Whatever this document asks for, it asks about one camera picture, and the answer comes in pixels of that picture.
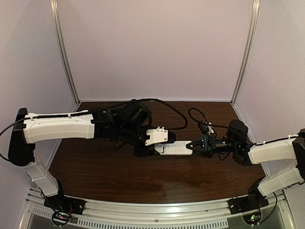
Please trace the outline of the right controller board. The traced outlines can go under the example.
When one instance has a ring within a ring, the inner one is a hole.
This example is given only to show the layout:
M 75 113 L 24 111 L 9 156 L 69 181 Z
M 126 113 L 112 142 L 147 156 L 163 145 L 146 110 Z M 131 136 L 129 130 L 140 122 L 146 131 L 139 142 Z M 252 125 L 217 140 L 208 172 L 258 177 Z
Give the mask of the right controller board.
M 253 212 L 246 212 L 242 215 L 242 218 L 245 224 L 249 226 L 255 226 L 260 224 L 260 221 L 262 219 L 262 213 L 259 210 Z

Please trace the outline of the white remote control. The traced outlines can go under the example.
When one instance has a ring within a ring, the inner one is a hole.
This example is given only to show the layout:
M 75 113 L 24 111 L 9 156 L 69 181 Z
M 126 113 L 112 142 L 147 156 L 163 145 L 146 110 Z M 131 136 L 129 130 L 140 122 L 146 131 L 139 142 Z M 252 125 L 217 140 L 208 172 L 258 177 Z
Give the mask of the white remote control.
M 162 156 L 190 156 L 193 151 L 186 145 L 191 141 L 175 141 L 174 143 L 155 144 L 154 150 Z

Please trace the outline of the left controller board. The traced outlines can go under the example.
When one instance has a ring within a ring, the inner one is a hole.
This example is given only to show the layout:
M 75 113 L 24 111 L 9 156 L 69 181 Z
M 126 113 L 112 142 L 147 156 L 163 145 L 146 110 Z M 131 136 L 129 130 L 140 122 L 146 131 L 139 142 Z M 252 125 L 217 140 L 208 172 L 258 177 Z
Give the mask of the left controller board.
M 58 227 L 67 225 L 70 222 L 70 219 L 71 215 L 62 211 L 55 211 L 51 217 L 53 224 Z

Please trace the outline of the right aluminium corner post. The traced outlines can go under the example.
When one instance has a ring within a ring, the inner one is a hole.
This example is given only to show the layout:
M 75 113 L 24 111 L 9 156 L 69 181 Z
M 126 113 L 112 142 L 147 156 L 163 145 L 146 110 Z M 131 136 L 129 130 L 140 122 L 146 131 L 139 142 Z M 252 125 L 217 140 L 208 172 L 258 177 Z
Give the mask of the right aluminium corner post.
M 237 77 L 237 81 L 235 84 L 233 96 L 231 99 L 231 105 L 235 105 L 239 92 L 242 87 L 243 79 L 245 76 L 245 72 L 250 60 L 251 50 L 255 39 L 255 34 L 257 30 L 258 20 L 259 20 L 259 13 L 260 13 L 260 0 L 253 0 L 252 1 L 252 8 L 251 8 L 251 15 L 249 21 L 249 28 L 246 38 L 246 43 L 244 47 L 244 53 L 242 57 L 242 62 L 239 70 L 239 74 Z

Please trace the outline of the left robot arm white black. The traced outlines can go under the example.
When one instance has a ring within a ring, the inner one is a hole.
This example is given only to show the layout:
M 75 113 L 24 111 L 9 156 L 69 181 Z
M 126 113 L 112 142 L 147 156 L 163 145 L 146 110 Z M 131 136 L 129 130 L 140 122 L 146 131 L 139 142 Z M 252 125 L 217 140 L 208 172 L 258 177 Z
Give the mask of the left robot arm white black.
M 49 204 L 60 208 L 67 204 L 63 188 L 35 153 L 39 141 L 65 138 L 110 139 L 132 146 L 151 146 L 167 140 L 162 127 L 144 125 L 151 111 L 142 103 L 130 101 L 118 110 L 84 110 L 66 114 L 34 114 L 21 108 L 12 124 L 8 161 L 22 167 L 41 189 Z

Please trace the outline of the aluminium front rail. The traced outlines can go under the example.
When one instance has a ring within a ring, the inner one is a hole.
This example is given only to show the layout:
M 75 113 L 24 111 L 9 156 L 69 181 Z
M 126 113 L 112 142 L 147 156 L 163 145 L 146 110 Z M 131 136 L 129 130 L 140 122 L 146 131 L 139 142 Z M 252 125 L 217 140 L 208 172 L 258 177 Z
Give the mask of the aluminium front rail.
M 294 229 L 286 196 L 271 194 L 260 224 L 244 223 L 244 213 L 231 214 L 227 201 L 180 204 L 128 204 L 86 199 L 82 215 L 73 214 L 65 229 Z

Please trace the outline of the controller board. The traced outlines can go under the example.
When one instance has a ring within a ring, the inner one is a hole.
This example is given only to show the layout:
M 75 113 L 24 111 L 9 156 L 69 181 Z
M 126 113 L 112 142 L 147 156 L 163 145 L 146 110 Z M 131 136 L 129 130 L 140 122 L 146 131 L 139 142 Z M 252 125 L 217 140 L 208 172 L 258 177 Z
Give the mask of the controller board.
M 55 211 L 51 217 L 53 224 L 58 227 L 67 225 L 70 222 L 70 219 L 71 215 L 62 211 Z
M 249 226 L 255 226 L 260 224 L 260 221 L 262 219 L 262 213 L 259 210 L 253 212 L 246 212 L 242 215 L 242 218 L 245 224 Z

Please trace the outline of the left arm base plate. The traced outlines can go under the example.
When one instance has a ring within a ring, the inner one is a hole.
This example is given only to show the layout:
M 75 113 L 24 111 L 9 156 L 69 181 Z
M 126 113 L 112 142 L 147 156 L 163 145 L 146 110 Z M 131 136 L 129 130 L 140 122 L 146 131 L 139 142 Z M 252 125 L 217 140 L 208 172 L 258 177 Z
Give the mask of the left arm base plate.
M 86 201 L 78 198 L 66 196 L 52 196 L 44 199 L 44 206 L 55 211 L 63 211 L 65 213 L 82 215 Z

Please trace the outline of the left aluminium corner post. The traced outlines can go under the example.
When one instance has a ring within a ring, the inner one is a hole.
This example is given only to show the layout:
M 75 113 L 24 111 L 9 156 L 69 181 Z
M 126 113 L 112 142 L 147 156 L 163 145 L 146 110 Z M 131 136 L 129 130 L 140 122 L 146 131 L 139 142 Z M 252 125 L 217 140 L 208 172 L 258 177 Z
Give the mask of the left aluminium corner post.
M 52 17 L 53 17 L 53 22 L 54 22 L 54 27 L 55 27 L 55 33 L 57 37 L 57 42 L 58 42 L 58 47 L 59 47 L 59 52 L 60 52 L 60 57 L 63 65 L 63 69 L 67 78 L 68 86 L 73 98 L 73 101 L 76 105 L 79 105 L 80 99 L 76 90 L 76 86 L 72 77 L 71 73 L 71 68 L 69 65 L 69 60 L 68 60 L 68 55 L 65 47 L 65 42 L 64 42 L 64 37 L 62 33 L 62 28 L 61 28 L 61 20 L 60 20 L 60 13 L 59 13 L 59 7 L 58 7 L 58 1 L 57 0 L 51 0 L 51 12 L 52 12 Z

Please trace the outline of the aluminium corner post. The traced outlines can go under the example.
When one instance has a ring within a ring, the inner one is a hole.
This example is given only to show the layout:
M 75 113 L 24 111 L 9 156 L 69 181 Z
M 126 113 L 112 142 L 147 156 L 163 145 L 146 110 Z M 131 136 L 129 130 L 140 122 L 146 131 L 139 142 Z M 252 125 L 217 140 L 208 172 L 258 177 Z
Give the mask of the aluminium corner post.
M 231 99 L 231 105 L 235 105 L 239 92 L 242 87 L 243 79 L 245 76 L 245 72 L 250 60 L 251 50 L 255 39 L 255 34 L 257 30 L 258 20 L 259 20 L 259 13 L 260 13 L 260 0 L 253 0 L 252 1 L 252 8 L 251 8 L 251 15 L 249 21 L 249 28 L 246 38 L 246 43 L 244 47 L 244 53 L 242 57 L 242 62 L 239 70 L 239 74 L 237 77 L 237 81 L 235 84 L 233 96 Z
M 63 65 L 63 69 L 67 78 L 68 86 L 73 98 L 73 101 L 76 105 L 79 105 L 80 99 L 76 90 L 76 86 L 72 77 L 71 73 L 71 68 L 69 65 L 69 60 L 68 60 L 68 55 L 65 47 L 65 42 L 64 42 L 64 37 L 62 33 L 62 28 L 61 28 L 61 20 L 60 20 L 60 13 L 59 13 L 59 7 L 58 7 L 58 1 L 57 0 L 51 0 L 51 12 L 52 12 L 52 17 L 53 17 L 53 22 L 54 22 L 54 27 L 55 27 L 55 33 L 57 37 L 57 42 L 58 42 L 58 47 L 59 47 L 59 52 L 60 52 L 60 57 Z

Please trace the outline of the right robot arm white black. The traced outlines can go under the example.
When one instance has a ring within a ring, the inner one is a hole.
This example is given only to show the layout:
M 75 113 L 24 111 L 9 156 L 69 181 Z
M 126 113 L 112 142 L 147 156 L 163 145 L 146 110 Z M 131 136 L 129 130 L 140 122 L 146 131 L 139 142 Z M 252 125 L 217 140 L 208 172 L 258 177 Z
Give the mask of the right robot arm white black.
M 200 121 L 197 123 L 203 136 L 186 145 L 193 153 L 211 158 L 213 154 L 232 155 L 233 160 L 242 166 L 251 166 L 268 161 L 291 159 L 293 163 L 280 170 L 277 174 L 266 176 L 258 180 L 248 190 L 247 203 L 257 207 L 266 196 L 281 189 L 305 182 L 305 131 L 288 137 L 264 141 L 251 142 L 248 127 L 240 120 L 232 120 L 225 127 L 226 136 L 217 138 L 212 132 L 214 125 Z

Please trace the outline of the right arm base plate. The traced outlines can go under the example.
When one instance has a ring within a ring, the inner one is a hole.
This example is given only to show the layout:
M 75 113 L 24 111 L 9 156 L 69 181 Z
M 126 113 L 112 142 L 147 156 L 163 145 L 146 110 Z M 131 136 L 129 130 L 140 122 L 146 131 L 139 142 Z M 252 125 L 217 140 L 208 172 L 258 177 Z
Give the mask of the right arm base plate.
M 244 197 L 233 197 L 227 201 L 230 213 L 238 214 L 266 207 L 269 202 L 266 197 L 250 194 Z

